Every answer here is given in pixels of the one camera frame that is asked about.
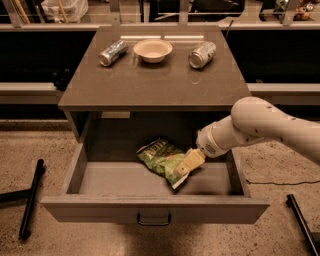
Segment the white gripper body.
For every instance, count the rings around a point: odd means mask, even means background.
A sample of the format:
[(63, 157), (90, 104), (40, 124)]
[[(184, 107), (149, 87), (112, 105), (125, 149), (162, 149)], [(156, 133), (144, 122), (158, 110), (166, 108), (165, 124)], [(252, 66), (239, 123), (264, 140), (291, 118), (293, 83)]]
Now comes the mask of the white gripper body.
[(197, 132), (197, 147), (210, 158), (225, 154), (233, 146), (233, 125), (230, 120), (213, 122)]

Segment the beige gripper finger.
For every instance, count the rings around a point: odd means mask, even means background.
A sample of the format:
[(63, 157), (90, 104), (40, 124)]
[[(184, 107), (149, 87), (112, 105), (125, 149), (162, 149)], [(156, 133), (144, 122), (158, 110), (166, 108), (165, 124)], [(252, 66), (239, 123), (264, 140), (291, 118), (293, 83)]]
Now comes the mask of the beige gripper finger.
[(200, 149), (190, 149), (173, 173), (177, 176), (184, 176), (200, 167), (205, 162), (205, 159), (206, 156)]

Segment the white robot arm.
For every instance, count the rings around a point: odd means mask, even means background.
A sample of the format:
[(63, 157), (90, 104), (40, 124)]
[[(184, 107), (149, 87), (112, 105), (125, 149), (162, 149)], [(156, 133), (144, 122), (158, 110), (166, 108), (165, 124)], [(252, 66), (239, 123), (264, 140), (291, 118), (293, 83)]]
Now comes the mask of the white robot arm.
[(228, 117), (197, 132), (196, 149), (190, 149), (174, 173), (186, 176), (205, 162), (230, 149), (277, 140), (316, 164), (320, 163), (320, 124), (290, 116), (271, 103), (244, 97)]

